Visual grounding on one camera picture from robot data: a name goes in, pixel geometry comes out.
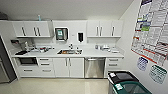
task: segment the microwave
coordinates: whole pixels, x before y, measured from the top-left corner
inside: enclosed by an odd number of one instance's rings
[[[37,60],[35,57],[22,57],[19,58],[21,65],[37,65]]]

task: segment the white countertop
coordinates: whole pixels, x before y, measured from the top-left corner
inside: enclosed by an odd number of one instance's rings
[[[82,49],[81,54],[57,54],[62,49],[50,49],[47,52],[28,52],[24,55],[11,55],[12,57],[124,57],[121,53],[112,53],[96,49]]]

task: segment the refrigerator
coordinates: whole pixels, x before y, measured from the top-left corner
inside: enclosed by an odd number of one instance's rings
[[[15,71],[0,36],[0,83],[10,83],[16,78]]]

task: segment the dishwasher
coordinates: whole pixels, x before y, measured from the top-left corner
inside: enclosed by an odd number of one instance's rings
[[[85,78],[104,78],[105,57],[85,58]]]

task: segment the floor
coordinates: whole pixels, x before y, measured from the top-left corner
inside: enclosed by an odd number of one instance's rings
[[[107,79],[21,78],[0,84],[0,94],[108,94]]]

